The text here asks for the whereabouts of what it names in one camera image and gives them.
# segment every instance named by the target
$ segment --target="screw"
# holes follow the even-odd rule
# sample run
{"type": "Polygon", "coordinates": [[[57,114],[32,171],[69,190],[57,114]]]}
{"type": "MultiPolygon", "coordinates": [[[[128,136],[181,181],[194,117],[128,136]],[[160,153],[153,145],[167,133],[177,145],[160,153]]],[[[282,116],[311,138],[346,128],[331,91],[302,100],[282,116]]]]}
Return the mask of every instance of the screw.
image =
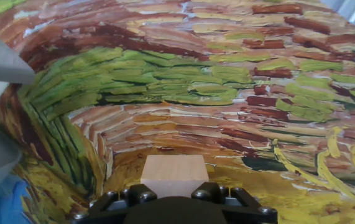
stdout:
{"type": "Polygon", "coordinates": [[[235,187],[235,188],[233,188],[233,190],[235,190],[235,191],[242,191],[243,189],[242,189],[242,187],[235,187]]]}
{"type": "Polygon", "coordinates": [[[97,202],[97,200],[92,200],[92,201],[89,203],[89,207],[91,208],[96,202],[97,202]]]}
{"type": "Polygon", "coordinates": [[[229,189],[228,189],[228,187],[226,187],[226,186],[220,186],[219,188],[220,188],[220,191],[221,191],[221,195],[222,195],[223,197],[228,197],[228,195],[229,195],[229,189]]]}
{"type": "Polygon", "coordinates": [[[120,193],[121,199],[125,200],[127,199],[127,196],[129,195],[130,190],[129,189],[123,189],[120,193]]]}
{"type": "Polygon", "coordinates": [[[116,194],[118,194],[118,193],[115,192],[115,191],[107,192],[107,195],[108,195],[108,196],[113,196],[113,195],[116,195],[116,194]]]}
{"type": "Polygon", "coordinates": [[[205,190],[196,190],[194,192],[194,195],[198,198],[202,198],[202,197],[206,196],[207,194],[208,194],[208,192],[205,190]]]}
{"type": "Polygon", "coordinates": [[[142,192],[140,195],[140,203],[148,202],[154,199],[157,199],[157,196],[151,191],[142,192]]]}
{"type": "Polygon", "coordinates": [[[86,218],[87,216],[89,216],[88,212],[80,212],[80,213],[76,213],[73,218],[76,220],[81,220],[82,218],[86,218]]]}
{"type": "Polygon", "coordinates": [[[268,207],[268,206],[263,206],[259,208],[259,211],[264,214],[264,215],[268,215],[274,212],[277,212],[275,208],[272,207],[268,207]]]}

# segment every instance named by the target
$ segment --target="van gogh style painting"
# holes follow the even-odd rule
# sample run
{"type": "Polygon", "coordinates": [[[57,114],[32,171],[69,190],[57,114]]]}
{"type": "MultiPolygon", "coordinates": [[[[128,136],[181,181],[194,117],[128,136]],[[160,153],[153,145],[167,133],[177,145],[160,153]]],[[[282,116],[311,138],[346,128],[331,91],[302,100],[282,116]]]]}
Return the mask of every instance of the van gogh style painting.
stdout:
{"type": "Polygon", "coordinates": [[[36,72],[0,98],[32,223],[200,154],[279,223],[355,223],[355,26],[318,0],[0,0],[36,72]]]}

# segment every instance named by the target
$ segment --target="black plastic part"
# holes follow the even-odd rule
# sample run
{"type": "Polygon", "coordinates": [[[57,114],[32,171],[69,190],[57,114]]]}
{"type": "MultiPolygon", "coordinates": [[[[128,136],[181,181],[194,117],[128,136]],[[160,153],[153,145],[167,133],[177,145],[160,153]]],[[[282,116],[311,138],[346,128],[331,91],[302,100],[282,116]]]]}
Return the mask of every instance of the black plastic part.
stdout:
{"type": "Polygon", "coordinates": [[[131,208],[123,224],[227,224],[218,205],[186,197],[165,197],[131,208]]]}
{"type": "Polygon", "coordinates": [[[144,184],[133,185],[127,193],[125,198],[128,207],[138,205],[144,202],[150,202],[158,198],[150,188],[144,184]]]}
{"type": "Polygon", "coordinates": [[[204,200],[207,202],[213,202],[220,204],[221,200],[221,191],[217,183],[205,182],[200,185],[192,194],[192,199],[204,200]]]}
{"type": "Polygon", "coordinates": [[[133,185],[121,192],[127,208],[107,210],[118,199],[116,192],[104,194],[89,208],[89,215],[73,224],[257,224],[277,223],[275,209],[261,212],[261,204],[242,188],[230,190],[231,197],[241,206],[225,205],[228,188],[205,182],[192,194],[192,198],[165,197],[156,194],[143,184],[133,185]]]}
{"type": "Polygon", "coordinates": [[[230,193],[231,193],[231,197],[236,198],[243,207],[251,207],[258,210],[262,206],[246,190],[240,187],[232,188],[230,193]]]}
{"type": "Polygon", "coordinates": [[[103,212],[107,210],[112,203],[118,200],[118,193],[117,192],[108,192],[103,194],[97,201],[91,206],[88,210],[90,215],[94,215],[99,212],[103,212]]]}

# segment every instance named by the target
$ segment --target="curved printed surface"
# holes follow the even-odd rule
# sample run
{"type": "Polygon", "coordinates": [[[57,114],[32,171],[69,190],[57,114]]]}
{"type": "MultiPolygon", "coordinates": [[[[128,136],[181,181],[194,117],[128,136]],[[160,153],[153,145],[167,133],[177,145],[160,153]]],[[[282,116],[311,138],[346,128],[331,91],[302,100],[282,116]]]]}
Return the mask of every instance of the curved printed surface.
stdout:
{"type": "Polygon", "coordinates": [[[318,1],[11,1],[0,39],[37,72],[0,98],[33,222],[202,154],[281,223],[355,223],[355,26],[318,1]]]}

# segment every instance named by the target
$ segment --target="light beige wood cube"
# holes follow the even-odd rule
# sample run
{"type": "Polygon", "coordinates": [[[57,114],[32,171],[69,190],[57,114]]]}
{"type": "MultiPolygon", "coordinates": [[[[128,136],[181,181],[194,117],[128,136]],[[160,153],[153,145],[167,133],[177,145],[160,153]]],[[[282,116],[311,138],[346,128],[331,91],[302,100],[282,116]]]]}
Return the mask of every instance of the light beige wood cube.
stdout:
{"type": "Polygon", "coordinates": [[[191,197],[192,192],[207,181],[209,176],[201,155],[149,155],[141,175],[141,183],[158,198],[191,197]]]}

